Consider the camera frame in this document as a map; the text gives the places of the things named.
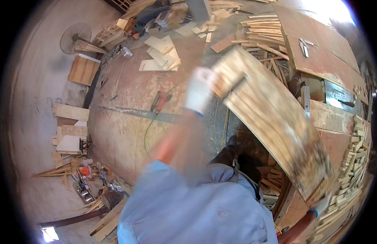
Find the white glove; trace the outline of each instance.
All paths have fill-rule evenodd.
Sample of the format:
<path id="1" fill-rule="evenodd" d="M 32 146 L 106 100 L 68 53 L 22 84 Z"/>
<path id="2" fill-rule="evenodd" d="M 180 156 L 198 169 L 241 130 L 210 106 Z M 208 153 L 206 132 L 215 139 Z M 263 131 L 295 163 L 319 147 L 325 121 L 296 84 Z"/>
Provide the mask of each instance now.
<path id="1" fill-rule="evenodd" d="M 194 110 L 203 115 L 205 105 L 211 98 L 211 88 L 216 77 L 217 75 L 208 68 L 196 68 L 188 82 L 184 108 Z"/>
<path id="2" fill-rule="evenodd" d="M 309 209 L 309 211 L 311 212 L 316 212 L 316 218 L 328 208 L 329 199 L 331 198 L 331 195 L 331 193 L 327 193 L 325 197 L 323 197 L 317 203 L 313 204 Z"/>

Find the dark pants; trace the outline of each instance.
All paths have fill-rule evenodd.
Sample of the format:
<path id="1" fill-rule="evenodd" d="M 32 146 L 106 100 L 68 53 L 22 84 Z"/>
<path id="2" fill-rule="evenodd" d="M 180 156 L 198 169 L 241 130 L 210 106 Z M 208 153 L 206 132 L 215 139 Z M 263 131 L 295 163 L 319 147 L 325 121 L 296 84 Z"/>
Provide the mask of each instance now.
<path id="1" fill-rule="evenodd" d="M 229 145 L 224 147 L 211 163 L 222 163 L 233 168 L 233 159 L 235 158 L 235 146 Z M 259 184 L 261 179 L 260 171 L 256 168 L 260 163 L 250 156 L 241 154 L 237 158 L 240 164 L 240 171 L 246 174 L 251 180 Z"/>

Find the red nail gun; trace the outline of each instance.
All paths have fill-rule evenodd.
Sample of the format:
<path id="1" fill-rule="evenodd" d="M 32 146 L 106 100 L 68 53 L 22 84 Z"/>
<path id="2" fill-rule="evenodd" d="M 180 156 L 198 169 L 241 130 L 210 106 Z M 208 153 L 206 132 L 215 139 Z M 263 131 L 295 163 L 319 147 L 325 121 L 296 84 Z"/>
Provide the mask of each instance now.
<path id="1" fill-rule="evenodd" d="M 165 91 L 157 91 L 157 95 L 151 106 L 151 112 L 156 108 L 156 114 L 158 114 L 162 110 L 164 102 L 171 100 L 171 98 L 171 94 L 166 93 Z"/>

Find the concrete wall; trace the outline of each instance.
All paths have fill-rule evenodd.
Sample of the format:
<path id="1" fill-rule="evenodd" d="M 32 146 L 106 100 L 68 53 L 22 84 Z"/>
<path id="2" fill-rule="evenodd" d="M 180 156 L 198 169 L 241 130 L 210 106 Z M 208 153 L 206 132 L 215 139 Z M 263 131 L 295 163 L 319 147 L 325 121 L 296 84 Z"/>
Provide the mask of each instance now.
<path id="1" fill-rule="evenodd" d="M 83 206 L 74 192 L 65 190 L 59 177 L 33 178 L 54 168 L 51 153 L 55 147 L 51 135 L 56 133 L 53 104 L 58 101 L 82 107 L 85 85 L 67 80 L 75 55 L 63 53 L 59 40 L 75 23 L 87 23 L 92 38 L 120 17 L 120 13 L 102 0 L 45 1 L 19 35 L 10 59 L 8 82 L 11 83 L 9 104 L 11 159 L 17 171 L 19 202 L 30 227 L 41 235 L 35 223 L 55 221 L 78 215 L 70 210 Z M 88 229 L 98 217 L 57 228 L 62 243 L 93 243 Z"/>

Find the work glove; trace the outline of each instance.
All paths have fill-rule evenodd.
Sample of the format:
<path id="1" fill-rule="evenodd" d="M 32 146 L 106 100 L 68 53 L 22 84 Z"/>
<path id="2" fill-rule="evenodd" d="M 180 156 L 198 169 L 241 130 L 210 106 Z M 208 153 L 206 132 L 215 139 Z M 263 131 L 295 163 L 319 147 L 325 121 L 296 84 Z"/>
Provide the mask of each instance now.
<path id="1" fill-rule="evenodd" d="M 328 208 L 329 199 L 331 198 L 331 195 L 331 193 L 327 193 L 325 197 L 313 204 L 309 209 L 310 212 L 316 212 L 316 218 Z"/>
<path id="2" fill-rule="evenodd" d="M 197 67 L 188 82 L 184 108 L 203 116 L 206 103 L 211 98 L 211 88 L 217 75 L 208 68 Z"/>

